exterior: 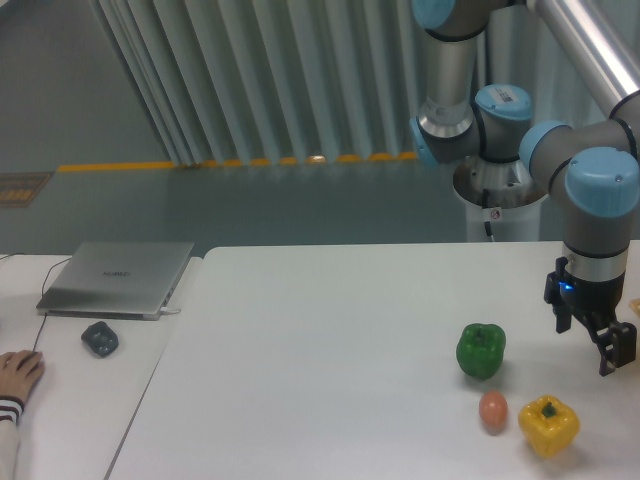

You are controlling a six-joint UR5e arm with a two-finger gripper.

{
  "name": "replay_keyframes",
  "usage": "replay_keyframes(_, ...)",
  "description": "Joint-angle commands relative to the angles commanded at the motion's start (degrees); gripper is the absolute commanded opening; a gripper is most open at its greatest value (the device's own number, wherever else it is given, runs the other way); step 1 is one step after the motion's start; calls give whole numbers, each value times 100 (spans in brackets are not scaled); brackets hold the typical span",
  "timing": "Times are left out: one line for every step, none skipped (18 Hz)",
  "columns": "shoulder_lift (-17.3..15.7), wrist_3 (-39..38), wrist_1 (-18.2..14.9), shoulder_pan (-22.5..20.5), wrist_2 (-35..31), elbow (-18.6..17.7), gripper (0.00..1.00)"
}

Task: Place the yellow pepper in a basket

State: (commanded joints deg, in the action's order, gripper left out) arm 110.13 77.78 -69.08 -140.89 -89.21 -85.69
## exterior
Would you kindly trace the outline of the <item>person's hand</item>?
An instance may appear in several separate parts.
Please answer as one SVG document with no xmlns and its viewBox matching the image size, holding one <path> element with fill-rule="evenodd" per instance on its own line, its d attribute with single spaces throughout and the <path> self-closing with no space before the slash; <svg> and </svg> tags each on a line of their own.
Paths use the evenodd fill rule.
<svg viewBox="0 0 640 480">
<path fill-rule="evenodd" d="M 31 350 L 1 355 L 0 389 L 3 397 L 26 404 L 45 371 L 43 354 Z"/>
</svg>

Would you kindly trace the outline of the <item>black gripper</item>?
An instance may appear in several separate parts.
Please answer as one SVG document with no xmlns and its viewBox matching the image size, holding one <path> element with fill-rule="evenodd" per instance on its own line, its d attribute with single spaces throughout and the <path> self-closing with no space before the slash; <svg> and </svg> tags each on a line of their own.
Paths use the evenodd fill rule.
<svg viewBox="0 0 640 480">
<path fill-rule="evenodd" d="M 625 274 L 604 282 L 584 280 L 569 272 L 569 260 L 559 257 L 545 281 L 544 301 L 556 317 L 556 332 L 571 328 L 578 320 L 591 334 L 600 354 L 599 374 L 607 376 L 636 359 L 637 328 L 619 322 L 616 307 L 621 299 Z"/>
</svg>

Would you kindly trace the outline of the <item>white striped sleeve forearm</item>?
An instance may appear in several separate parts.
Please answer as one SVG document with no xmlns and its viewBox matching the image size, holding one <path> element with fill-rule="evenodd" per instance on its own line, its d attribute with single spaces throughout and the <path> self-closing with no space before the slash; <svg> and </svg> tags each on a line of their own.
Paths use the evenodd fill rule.
<svg viewBox="0 0 640 480">
<path fill-rule="evenodd" d="M 1 397 L 1 478 L 12 480 L 17 458 L 20 435 L 18 423 L 24 404 L 12 396 Z"/>
</svg>

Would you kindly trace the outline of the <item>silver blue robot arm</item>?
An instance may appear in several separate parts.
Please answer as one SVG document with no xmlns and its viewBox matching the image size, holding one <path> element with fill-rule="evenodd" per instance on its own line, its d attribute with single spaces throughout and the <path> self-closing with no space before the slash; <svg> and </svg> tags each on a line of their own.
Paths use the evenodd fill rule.
<svg viewBox="0 0 640 480">
<path fill-rule="evenodd" d="M 533 124 L 526 94 L 511 85 L 470 90 L 476 41 L 501 1 L 416 1 L 435 67 L 411 122 L 428 164 L 518 164 L 526 181 L 564 210 L 563 252 L 544 299 L 558 332 L 580 322 L 608 375 L 634 361 L 636 328 L 616 317 L 632 223 L 639 207 L 639 62 L 592 1 L 530 1 L 568 55 L 606 120 L 572 128 Z"/>
</svg>

